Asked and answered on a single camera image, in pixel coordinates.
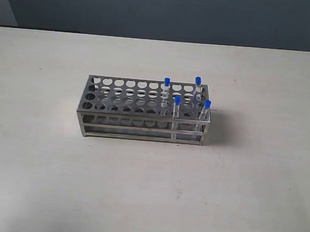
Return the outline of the stainless steel test tube rack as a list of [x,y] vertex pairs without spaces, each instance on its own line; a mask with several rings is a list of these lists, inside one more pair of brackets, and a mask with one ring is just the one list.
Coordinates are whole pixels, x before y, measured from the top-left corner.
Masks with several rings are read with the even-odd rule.
[[[210,109],[206,120],[199,120],[208,86],[201,85],[201,101],[195,101],[195,83],[171,82],[161,117],[163,86],[164,81],[89,75],[76,110],[82,135],[203,145],[212,122]],[[176,96],[181,98],[178,119],[172,117]],[[178,123],[177,130],[172,122]],[[201,131],[194,131],[196,124]]]

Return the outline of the blue-capped tube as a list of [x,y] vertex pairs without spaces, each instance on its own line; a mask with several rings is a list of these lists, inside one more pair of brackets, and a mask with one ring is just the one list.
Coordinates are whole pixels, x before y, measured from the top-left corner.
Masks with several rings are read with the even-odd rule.
[[[174,119],[178,119],[179,118],[180,104],[181,104],[181,98],[180,98],[180,96],[176,96],[174,98],[173,113],[172,113],[172,117]],[[172,122],[172,130],[177,130],[177,129],[178,129],[178,123],[177,122]],[[177,133],[176,132],[172,132],[171,133],[171,138],[172,139],[176,139],[177,138]]]
[[[200,112],[200,115],[199,115],[199,120],[200,121],[205,121],[206,120],[206,116],[207,116],[207,113],[208,113],[208,111],[210,109],[210,105],[211,105],[211,100],[206,100],[204,102],[203,108],[201,109],[201,112]],[[194,128],[194,131],[195,132],[199,132],[199,131],[201,131],[201,128],[202,128],[201,124],[196,124],[195,128]]]
[[166,108],[168,106],[169,88],[170,88],[170,78],[166,77],[164,79],[163,92],[161,95],[162,97],[161,112],[160,112],[161,117],[164,117],[166,115]]
[[193,98],[195,101],[201,101],[201,77],[195,78],[195,91],[193,94]]

